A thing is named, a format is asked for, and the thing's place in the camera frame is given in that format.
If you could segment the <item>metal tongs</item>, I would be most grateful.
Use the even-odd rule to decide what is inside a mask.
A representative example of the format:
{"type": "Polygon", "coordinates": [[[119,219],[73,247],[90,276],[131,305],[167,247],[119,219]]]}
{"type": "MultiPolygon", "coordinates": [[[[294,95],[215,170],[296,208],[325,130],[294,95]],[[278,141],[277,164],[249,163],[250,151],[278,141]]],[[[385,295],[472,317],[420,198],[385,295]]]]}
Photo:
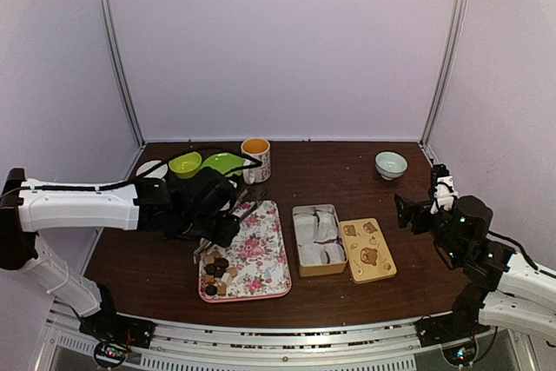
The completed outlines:
{"type": "Polygon", "coordinates": [[[198,216],[192,228],[201,232],[199,246],[193,253],[194,264],[198,264],[202,255],[207,253],[210,248],[229,247],[239,233],[241,223],[260,207],[267,196],[268,190],[264,189],[241,216],[235,215],[233,209],[218,212],[216,215],[198,216]]]}

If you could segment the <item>white chocolate cube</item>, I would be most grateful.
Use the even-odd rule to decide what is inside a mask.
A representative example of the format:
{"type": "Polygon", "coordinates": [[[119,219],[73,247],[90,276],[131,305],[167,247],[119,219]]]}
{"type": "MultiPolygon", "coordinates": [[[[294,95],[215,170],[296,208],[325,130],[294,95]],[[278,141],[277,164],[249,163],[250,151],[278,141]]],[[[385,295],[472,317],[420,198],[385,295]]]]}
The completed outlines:
{"type": "Polygon", "coordinates": [[[222,276],[221,281],[229,285],[233,281],[233,276],[229,273],[225,273],[222,276]]]}

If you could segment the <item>beige bear tin lid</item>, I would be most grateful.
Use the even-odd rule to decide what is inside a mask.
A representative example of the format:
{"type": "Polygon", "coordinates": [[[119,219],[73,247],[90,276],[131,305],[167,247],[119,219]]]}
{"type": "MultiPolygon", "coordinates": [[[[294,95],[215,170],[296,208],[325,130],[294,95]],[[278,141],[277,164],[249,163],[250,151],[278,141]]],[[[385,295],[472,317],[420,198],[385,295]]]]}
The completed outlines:
{"type": "Polygon", "coordinates": [[[375,218],[340,222],[347,264],[355,284],[393,278],[394,258],[375,218]]]}

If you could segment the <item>beige bear tin box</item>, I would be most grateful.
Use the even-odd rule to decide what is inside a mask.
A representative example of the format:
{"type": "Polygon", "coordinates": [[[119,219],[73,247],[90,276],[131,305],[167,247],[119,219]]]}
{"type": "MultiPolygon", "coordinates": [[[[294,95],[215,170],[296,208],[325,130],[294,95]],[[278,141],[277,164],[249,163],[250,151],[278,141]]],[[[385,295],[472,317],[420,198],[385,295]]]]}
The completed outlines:
{"type": "Polygon", "coordinates": [[[348,260],[334,205],[293,207],[292,219],[300,276],[343,273],[348,260]]]}

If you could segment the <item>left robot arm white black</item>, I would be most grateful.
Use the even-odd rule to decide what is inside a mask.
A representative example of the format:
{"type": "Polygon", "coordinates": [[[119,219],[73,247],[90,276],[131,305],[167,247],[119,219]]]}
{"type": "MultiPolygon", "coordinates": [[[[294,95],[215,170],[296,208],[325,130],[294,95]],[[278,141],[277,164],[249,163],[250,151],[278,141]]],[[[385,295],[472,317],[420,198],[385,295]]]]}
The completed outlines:
{"type": "Polygon", "coordinates": [[[116,312],[108,288],[79,275],[40,237],[43,229],[158,231],[167,239],[205,239],[227,247],[238,228],[230,210],[238,185],[211,168],[166,182],[139,175],[114,184],[46,183],[12,169],[1,196],[1,268],[33,277],[64,301],[81,331],[99,341],[137,341],[151,323],[116,312]]]}

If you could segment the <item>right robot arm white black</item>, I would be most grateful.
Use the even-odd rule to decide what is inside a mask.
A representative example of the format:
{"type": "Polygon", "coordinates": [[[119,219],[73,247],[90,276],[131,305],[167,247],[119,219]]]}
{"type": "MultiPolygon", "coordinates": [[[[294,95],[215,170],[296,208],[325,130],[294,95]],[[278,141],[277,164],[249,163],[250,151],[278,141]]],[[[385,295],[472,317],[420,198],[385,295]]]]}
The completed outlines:
{"type": "Polygon", "coordinates": [[[490,229],[493,211],[476,196],[459,195],[443,164],[430,171],[428,198],[394,196],[399,228],[428,233],[436,253],[469,280],[448,314],[423,318],[415,328],[422,346],[507,328],[555,343],[555,272],[514,239],[490,229]]]}

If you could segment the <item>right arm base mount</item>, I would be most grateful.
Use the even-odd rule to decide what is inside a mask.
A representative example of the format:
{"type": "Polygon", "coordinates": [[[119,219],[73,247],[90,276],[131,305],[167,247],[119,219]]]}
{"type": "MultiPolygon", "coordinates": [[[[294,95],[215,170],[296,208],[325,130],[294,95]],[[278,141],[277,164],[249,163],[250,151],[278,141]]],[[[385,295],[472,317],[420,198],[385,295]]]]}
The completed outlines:
{"type": "Polygon", "coordinates": [[[414,323],[414,327],[422,348],[473,339],[490,330],[489,326],[477,322],[468,324],[457,321],[453,313],[423,316],[414,323]]]}

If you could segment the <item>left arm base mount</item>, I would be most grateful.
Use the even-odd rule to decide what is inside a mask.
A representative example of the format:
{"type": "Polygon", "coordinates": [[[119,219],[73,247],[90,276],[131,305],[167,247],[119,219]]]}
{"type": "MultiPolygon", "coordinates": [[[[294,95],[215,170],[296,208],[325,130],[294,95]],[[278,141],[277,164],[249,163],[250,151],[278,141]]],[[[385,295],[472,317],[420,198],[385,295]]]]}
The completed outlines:
{"type": "Polygon", "coordinates": [[[79,331],[90,335],[99,342],[107,342],[122,348],[149,348],[156,325],[152,321],[125,315],[77,316],[79,331]]]}

